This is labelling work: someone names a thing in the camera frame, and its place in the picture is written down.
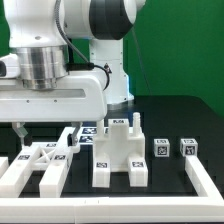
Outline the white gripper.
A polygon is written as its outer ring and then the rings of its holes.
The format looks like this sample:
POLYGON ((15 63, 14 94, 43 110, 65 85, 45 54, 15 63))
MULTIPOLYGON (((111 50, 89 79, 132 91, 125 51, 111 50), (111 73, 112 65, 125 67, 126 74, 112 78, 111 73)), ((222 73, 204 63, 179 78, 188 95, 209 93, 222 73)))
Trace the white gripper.
POLYGON ((24 145, 24 122, 72 122, 71 146, 84 121, 98 121, 107 114, 103 82, 95 71, 71 72, 57 80, 53 90, 25 89, 20 80, 0 79, 0 122, 12 128, 24 145))

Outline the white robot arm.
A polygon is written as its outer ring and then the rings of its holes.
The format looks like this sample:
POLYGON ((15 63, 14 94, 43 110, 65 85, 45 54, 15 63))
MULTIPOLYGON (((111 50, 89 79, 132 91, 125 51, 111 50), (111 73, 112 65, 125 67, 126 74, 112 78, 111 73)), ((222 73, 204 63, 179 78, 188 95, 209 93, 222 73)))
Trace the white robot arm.
POLYGON ((10 53, 0 57, 0 122, 98 121, 128 100, 122 38, 146 0, 3 0, 10 53))

